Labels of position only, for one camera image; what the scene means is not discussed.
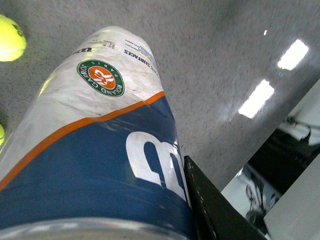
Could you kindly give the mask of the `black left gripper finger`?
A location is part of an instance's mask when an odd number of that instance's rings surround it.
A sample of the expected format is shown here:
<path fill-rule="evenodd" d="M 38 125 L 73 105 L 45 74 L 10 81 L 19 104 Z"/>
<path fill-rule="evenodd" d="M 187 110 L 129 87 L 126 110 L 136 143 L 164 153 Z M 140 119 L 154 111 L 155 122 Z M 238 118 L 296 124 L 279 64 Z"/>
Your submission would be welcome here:
<path fill-rule="evenodd" d="M 265 239 L 232 207 L 188 155 L 184 157 L 184 174 L 200 240 Z"/>

